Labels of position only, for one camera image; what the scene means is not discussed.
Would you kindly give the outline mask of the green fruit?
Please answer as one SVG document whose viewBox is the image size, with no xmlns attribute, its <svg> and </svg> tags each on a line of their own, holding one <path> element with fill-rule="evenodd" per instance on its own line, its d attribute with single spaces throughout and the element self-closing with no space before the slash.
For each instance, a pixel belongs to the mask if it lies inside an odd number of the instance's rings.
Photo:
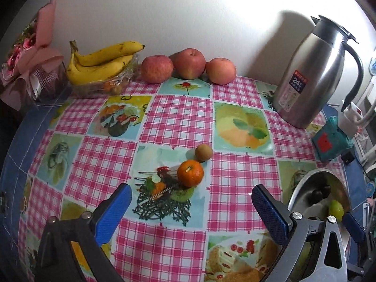
<svg viewBox="0 0 376 282">
<path fill-rule="evenodd" d="M 329 216 L 334 216 L 338 222 L 341 222 L 344 216 L 344 208 L 342 204 L 333 199 L 329 203 L 328 214 Z"/>
</svg>

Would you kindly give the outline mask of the dark plum in bowl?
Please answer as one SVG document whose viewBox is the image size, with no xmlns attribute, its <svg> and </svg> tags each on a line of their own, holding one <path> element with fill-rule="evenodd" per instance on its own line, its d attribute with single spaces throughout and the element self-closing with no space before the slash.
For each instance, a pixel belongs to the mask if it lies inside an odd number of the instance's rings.
<svg viewBox="0 0 376 282">
<path fill-rule="evenodd" d="M 318 202 L 321 202 L 323 199 L 324 199 L 324 194 L 319 189 L 315 189 L 310 194 L 310 203 L 311 204 L 317 204 Z"/>
</svg>

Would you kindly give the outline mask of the large steel bowl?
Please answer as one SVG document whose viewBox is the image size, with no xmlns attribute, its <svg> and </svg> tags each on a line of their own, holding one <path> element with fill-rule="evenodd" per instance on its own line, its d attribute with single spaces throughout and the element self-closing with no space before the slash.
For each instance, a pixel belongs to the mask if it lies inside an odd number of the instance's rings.
<svg viewBox="0 0 376 282">
<path fill-rule="evenodd" d="M 310 194 L 319 189 L 324 199 L 310 203 Z M 287 277 L 292 281 L 347 281 L 345 251 L 350 234 L 342 222 L 329 216 L 332 200 L 349 209 L 349 198 L 342 182 L 327 169 L 308 172 L 298 183 L 289 201 L 293 220 L 292 237 L 284 251 L 292 268 Z"/>
</svg>

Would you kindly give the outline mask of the black power adapter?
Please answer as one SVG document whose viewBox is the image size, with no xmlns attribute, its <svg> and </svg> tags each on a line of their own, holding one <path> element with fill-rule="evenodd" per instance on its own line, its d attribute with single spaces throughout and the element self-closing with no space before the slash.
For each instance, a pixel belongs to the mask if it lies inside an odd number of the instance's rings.
<svg viewBox="0 0 376 282">
<path fill-rule="evenodd" d="M 349 151 L 341 155 L 342 162 L 345 165 L 349 165 L 351 162 L 355 160 L 355 156 L 353 152 Z"/>
</svg>

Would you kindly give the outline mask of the orange mandarin near kiwi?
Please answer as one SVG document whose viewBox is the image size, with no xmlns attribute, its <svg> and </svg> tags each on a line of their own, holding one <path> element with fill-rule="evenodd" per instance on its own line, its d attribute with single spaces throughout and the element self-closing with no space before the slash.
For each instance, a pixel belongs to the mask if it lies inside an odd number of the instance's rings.
<svg viewBox="0 0 376 282">
<path fill-rule="evenodd" d="M 177 169 L 178 181 L 185 187 L 191 188 L 199 185 L 204 177 L 202 165 L 195 160 L 187 160 L 181 163 Z"/>
</svg>

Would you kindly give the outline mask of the teal toy box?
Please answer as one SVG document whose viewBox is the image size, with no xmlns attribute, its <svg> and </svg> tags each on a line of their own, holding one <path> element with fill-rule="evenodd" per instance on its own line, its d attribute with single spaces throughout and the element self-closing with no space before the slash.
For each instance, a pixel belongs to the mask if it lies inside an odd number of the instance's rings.
<svg viewBox="0 0 376 282">
<path fill-rule="evenodd" d="M 337 156 L 347 153 L 354 145 L 339 127 L 338 117 L 331 116 L 322 128 L 313 136 L 312 142 L 321 162 L 336 159 Z"/>
</svg>

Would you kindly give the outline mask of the brown kiwi fruit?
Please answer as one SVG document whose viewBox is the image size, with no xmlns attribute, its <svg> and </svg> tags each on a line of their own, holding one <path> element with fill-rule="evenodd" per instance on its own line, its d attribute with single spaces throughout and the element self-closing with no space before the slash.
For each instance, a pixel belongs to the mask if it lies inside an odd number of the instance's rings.
<svg viewBox="0 0 376 282">
<path fill-rule="evenodd" d="M 212 158 L 213 150 L 210 145 L 202 143 L 198 145 L 195 149 L 195 158 L 197 161 L 205 162 Z"/>
</svg>

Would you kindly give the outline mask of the white lamp base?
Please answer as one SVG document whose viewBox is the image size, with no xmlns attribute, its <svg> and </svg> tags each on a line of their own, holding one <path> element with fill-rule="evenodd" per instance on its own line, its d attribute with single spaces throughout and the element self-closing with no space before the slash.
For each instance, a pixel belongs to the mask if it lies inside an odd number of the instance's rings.
<svg viewBox="0 0 376 282">
<path fill-rule="evenodd" d="M 338 128 L 342 130 L 349 139 L 353 139 L 357 131 L 366 126 L 366 122 L 371 119 L 374 110 L 375 102 L 373 102 L 370 109 L 365 114 L 363 114 L 362 110 L 354 102 L 351 102 L 346 109 L 338 115 Z"/>
</svg>

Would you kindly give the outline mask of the clear plastic fruit tray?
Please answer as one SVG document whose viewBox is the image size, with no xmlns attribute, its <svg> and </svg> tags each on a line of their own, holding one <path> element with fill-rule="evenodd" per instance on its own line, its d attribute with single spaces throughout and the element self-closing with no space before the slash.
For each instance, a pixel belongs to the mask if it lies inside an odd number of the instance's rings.
<svg viewBox="0 0 376 282">
<path fill-rule="evenodd" d="M 92 98 L 97 95 L 120 95 L 135 79 L 137 71 L 137 54 L 93 67 L 81 66 L 72 55 L 66 74 L 74 95 Z"/>
</svg>

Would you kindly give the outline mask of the yellow banana bunch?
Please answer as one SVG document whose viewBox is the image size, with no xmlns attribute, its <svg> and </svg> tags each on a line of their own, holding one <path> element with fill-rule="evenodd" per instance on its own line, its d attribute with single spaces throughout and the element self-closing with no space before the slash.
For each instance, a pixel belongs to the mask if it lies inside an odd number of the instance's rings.
<svg viewBox="0 0 376 282">
<path fill-rule="evenodd" d="M 137 41 L 124 41 L 87 55 L 80 54 L 76 41 L 70 41 L 70 48 L 67 78 L 72 85 L 86 85 L 118 75 L 145 45 Z"/>
</svg>

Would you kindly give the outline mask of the red apple left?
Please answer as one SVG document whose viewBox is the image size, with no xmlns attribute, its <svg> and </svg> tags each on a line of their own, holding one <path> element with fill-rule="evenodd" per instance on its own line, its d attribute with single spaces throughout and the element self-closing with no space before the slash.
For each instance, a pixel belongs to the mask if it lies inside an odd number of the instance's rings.
<svg viewBox="0 0 376 282">
<path fill-rule="evenodd" d="M 173 69 L 173 62 L 169 57 L 149 56 L 141 63 L 141 78 L 151 84 L 163 83 L 172 75 Z"/>
</svg>

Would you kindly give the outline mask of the red apple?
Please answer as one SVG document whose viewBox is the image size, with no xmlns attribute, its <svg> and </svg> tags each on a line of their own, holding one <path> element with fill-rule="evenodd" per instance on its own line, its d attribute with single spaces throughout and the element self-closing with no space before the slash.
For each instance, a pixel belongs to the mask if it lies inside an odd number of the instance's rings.
<svg viewBox="0 0 376 282">
<path fill-rule="evenodd" d="M 169 57 L 177 74 L 186 80 L 199 78 L 205 71 L 206 59 L 195 48 L 186 48 Z"/>
<path fill-rule="evenodd" d="M 151 84 L 163 83 L 172 75 L 173 69 L 173 62 L 169 57 L 149 56 L 141 63 L 141 78 Z"/>
<path fill-rule="evenodd" d="M 206 63 L 208 79 L 217 85 L 227 85 L 236 78 L 236 67 L 232 61 L 217 57 Z"/>
</svg>

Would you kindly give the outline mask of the stainless steel thermos jug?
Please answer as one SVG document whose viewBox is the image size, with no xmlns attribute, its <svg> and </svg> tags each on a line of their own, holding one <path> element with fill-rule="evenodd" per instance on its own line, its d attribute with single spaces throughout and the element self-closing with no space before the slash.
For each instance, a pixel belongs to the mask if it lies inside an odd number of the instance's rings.
<svg viewBox="0 0 376 282">
<path fill-rule="evenodd" d="M 345 52 L 356 61 L 357 78 L 342 111 L 359 92 L 364 77 L 363 63 L 347 43 L 356 38 L 322 15 L 312 20 L 315 27 L 293 53 L 272 101 L 276 112 L 299 129 L 307 128 L 334 94 L 343 73 Z"/>
</svg>

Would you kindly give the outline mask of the red apple right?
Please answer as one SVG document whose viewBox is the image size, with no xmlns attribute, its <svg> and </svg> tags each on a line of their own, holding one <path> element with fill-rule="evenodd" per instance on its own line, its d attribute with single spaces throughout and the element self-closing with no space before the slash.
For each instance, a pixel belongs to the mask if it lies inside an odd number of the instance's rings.
<svg viewBox="0 0 376 282">
<path fill-rule="evenodd" d="M 217 85 L 227 85 L 236 78 L 236 67 L 232 61 L 217 57 L 206 63 L 208 79 Z"/>
</svg>

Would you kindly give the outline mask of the red apple middle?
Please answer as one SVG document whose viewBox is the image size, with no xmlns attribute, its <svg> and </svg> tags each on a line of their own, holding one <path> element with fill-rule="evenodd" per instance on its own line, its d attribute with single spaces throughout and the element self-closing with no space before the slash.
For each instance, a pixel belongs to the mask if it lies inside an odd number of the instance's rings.
<svg viewBox="0 0 376 282">
<path fill-rule="evenodd" d="M 206 59 L 195 48 L 186 48 L 169 57 L 177 74 L 186 80 L 199 78 L 205 71 Z"/>
</svg>

